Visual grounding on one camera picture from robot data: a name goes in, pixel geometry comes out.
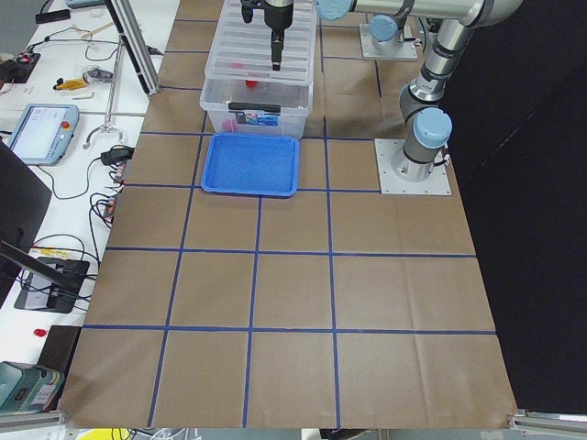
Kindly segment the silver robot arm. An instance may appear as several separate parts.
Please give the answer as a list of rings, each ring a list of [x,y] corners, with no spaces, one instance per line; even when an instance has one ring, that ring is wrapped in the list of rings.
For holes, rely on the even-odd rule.
[[[420,73],[400,92],[399,105],[407,130],[402,148],[392,159],[393,172],[408,182],[422,182],[438,165],[435,158],[447,146],[452,122],[438,108],[446,82],[454,72],[476,28],[505,21],[520,1],[315,1],[319,16],[341,19],[348,13],[369,13],[403,20],[411,15],[442,20],[436,38],[427,45]]]

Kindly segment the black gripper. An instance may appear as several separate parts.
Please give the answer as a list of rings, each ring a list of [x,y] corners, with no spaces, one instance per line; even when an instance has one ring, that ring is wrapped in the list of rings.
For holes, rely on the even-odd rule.
[[[284,30],[294,18],[293,0],[241,0],[241,15],[246,24],[252,22],[255,9],[263,11],[264,23],[271,32],[271,68],[278,72],[282,66]]]

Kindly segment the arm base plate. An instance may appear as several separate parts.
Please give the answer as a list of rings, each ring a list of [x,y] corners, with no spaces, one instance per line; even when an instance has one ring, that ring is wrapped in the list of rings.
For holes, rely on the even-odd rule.
[[[400,29],[392,20],[373,19],[369,24],[361,24],[360,44],[362,58],[372,61],[416,62],[418,55],[415,39],[409,26]]]
[[[448,164],[442,151],[432,162],[418,164],[404,154],[403,139],[374,140],[381,194],[451,196]]]

